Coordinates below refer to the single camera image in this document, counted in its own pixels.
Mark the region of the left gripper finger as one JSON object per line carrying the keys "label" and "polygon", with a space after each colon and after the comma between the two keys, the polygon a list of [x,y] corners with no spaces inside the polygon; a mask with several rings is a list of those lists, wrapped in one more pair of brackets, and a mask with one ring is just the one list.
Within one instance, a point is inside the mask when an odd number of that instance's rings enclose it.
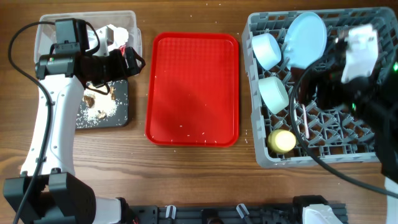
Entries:
{"label": "left gripper finger", "polygon": [[93,91],[95,93],[99,93],[101,95],[108,95],[111,92],[111,88],[108,83],[104,82],[97,86],[93,85],[92,82],[85,82],[85,88],[87,90]]}
{"label": "left gripper finger", "polygon": [[127,74],[129,76],[140,74],[146,65],[145,60],[132,47],[126,47],[124,53],[127,63]]}

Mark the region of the white napkin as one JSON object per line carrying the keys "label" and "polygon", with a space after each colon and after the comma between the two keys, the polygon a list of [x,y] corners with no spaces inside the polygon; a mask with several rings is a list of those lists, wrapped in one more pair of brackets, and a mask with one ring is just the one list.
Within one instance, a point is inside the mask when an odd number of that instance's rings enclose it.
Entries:
{"label": "white napkin", "polygon": [[[108,47],[109,52],[115,49],[119,49],[120,46],[126,45],[129,33],[125,28],[116,27],[112,24],[107,25],[114,31],[114,43]],[[95,48],[98,44],[95,41],[96,35],[92,30],[88,31],[88,40],[90,45],[90,50]]]}

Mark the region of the white plastic fork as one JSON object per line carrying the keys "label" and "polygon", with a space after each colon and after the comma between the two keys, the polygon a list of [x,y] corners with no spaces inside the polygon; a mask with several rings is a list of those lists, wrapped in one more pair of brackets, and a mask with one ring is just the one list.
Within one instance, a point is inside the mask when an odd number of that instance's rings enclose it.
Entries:
{"label": "white plastic fork", "polygon": [[308,128],[308,120],[307,120],[307,114],[306,114],[306,108],[304,104],[301,104],[302,110],[303,110],[303,124],[304,124],[304,131],[305,131],[305,138],[309,139],[310,138],[310,133],[309,133],[309,128]]}

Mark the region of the green bowl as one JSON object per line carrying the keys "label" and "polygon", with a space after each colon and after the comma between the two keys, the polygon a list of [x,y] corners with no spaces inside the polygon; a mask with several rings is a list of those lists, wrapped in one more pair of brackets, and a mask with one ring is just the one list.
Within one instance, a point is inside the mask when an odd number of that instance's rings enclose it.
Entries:
{"label": "green bowl", "polygon": [[277,77],[259,80],[261,97],[273,114],[277,114],[289,105],[289,96],[282,81]]}

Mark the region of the large light blue plate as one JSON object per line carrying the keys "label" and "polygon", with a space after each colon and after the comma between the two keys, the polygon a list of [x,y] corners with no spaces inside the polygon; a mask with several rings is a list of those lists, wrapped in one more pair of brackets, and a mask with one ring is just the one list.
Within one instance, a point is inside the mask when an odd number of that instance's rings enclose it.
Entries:
{"label": "large light blue plate", "polygon": [[325,51],[327,42],[326,26],[314,12],[304,12],[293,20],[287,30],[283,50],[287,68],[306,69],[318,60]]}

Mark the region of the yellow plastic cup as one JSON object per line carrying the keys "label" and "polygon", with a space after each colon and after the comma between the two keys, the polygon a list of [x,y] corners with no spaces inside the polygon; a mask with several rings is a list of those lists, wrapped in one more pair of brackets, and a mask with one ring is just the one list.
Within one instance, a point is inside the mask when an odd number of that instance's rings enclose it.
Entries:
{"label": "yellow plastic cup", "polygon": [[291,151],[297,143],[296,137],[290,131],[277,129],[270,133],[267,138],[268,147],[279,154]]}

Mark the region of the small light blue bowl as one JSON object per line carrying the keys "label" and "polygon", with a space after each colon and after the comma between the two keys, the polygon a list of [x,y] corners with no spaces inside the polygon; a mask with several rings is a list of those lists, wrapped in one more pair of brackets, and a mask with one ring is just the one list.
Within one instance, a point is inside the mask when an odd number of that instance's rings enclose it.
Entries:
{"label": "small light blue bowl", "polygon": [[254,36],[252,38],[252,48],[257,61],[264,70],[272,69],[281,61],[280,47],[270,33]]}

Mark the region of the red snack wrapper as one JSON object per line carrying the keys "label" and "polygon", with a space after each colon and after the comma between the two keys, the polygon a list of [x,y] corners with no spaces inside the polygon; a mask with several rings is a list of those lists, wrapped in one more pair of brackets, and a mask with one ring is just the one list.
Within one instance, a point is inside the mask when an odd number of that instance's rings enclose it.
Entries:
{"label": "red snack wrapper", "polygon": [[125,45],[120,46],[120,48],[119,48],[119,50],[121,51],[121,53],[122,53],[123,55],[124,55],[124,53],[125,53],[125,48],[126,48]]}

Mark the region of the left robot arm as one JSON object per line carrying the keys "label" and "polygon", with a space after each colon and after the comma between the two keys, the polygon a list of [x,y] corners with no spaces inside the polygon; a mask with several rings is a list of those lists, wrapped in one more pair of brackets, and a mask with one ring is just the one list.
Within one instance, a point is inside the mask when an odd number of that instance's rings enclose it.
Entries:
{"label": "left robot arm", "polygon": [[82,19],[52,22],[56,42],[31,77],[39,89],[34,135],[21,173],[6,179],[3,195],[24,223],[138,223],[122,197],[97,197],[77,179],[73,164],[76,118],[85,90],[138,75],[145,60],[132,48],[106,56],[90,47],[92,25]]}

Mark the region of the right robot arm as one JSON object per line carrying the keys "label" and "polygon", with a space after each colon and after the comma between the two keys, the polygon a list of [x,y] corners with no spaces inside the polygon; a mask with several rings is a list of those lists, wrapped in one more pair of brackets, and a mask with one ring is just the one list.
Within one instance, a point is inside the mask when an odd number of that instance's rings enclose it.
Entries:
{"label": "right robot arm", "polygon": [[330,167],[308,150],[300,137],[299,129],[293,125],[301,147],[316,163],[333,175],[358,187],[387,196],[387,223],[397,223],[397,51],[394,51],[389,65],[381,68],[383,82],[379,85],[366,78],[354,78],[347,84],[336,84],[340,92],[338,100],[350,107],[350,113],[364,121],[375,131],[376,155],[379,158],[381,173],[386,177],[388,190],[366,184],[348,177]]}

